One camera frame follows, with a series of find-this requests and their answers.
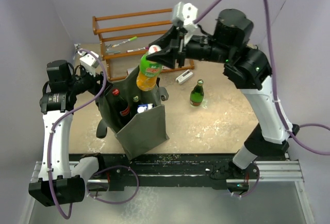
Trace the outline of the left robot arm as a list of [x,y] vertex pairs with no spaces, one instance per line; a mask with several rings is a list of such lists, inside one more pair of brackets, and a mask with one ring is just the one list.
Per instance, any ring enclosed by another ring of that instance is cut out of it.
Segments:
[[29,184],[28,192],[44,206],[72,204],[85,197],[88,180],[102,178],[106,173],[103,157],[99,154],[82,156],[70,166],[69,138],[77,96],[86,91],[100,96],[106,80],[96,73],[99,62],[89,56],[80,59],[76,68],[65,61],[47,64],[48,81],[39,101],[44,123],[44,149],[40,170]]

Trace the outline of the blue orange juice carton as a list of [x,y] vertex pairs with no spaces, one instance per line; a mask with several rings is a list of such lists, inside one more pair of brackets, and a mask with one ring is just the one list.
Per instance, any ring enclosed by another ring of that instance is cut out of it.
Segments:
[[145,111],[148,111],[154,107],[154,104],[141,104],[137,107],[137,113],[143,113]]

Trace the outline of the grey-green canvas bag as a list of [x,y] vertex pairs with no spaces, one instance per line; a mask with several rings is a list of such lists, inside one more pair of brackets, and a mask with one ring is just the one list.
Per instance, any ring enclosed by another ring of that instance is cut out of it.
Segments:
[[[154,86],[151,91],[142,91],[136,85],[139,68],[136,67],[124,80],[112,83],[113,86],[104,91],[97,100],[101,125],[110,128],[123,147],[129,160],[140,156],[169,139],[166,132],[165,106],[161,103],[169,98],[164,87]],[[143,113],[132,116],[127,125],[122,126],[113,105],[112,90],[117,88],[120,95],[131,106],[133,97],[139,96],[141,104],[154,104],[154,107]]]

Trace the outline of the Coca-Cola glass bottle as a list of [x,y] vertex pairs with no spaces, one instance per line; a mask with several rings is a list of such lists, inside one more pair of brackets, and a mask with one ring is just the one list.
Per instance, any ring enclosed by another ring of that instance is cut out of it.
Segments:
[[113,105],[118,114],[122,126],[128,124],[131,120],[130,106],[128,102],[120,95],[120,90],[114,88],[112,91]]

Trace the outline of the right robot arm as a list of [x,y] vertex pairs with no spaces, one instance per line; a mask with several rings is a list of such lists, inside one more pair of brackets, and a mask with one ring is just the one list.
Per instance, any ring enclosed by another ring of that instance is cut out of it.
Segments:
[[278,96],[273,90],[275,71],[266,55],[247,45],[254,24],[237,9],[224,9],[217,18],[212,35],[202,32],[185,39],[188,30],[183,22],[173,26],[148,46],[157,45],[149,61],[169,68],[184,65],[186,58],[222,63],[223,74],[239,89],[250,103],[258,125],[248,136],[241,149],[224,169],[234,178],[242,178],[248,166],[259,156],[282,156],[289,148],[290,132],[297,134],[299,126],[282,120]]

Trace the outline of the green soda bottle yellow label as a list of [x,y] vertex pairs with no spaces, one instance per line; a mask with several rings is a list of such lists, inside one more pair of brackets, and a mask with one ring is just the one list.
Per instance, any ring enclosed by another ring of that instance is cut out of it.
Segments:
[[141,105],[141,100],[140,100],[139,96],[133,97],[132,106],[131,106],[132,116],[135,116],[137,114],[137,109],[138,109],[139,105]]

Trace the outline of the orange drink plastic bottle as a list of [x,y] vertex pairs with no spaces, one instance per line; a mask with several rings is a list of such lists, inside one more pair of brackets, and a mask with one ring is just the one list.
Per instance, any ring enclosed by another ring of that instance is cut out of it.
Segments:
[[159,63],[148,61],[146,57],[159,51],[161,51],[160,46],[152,45],[148,48],[148,52],[141,57],[136,84],[142,91],[151,91],[156,85],[157,77],[161,72],[162,66]]

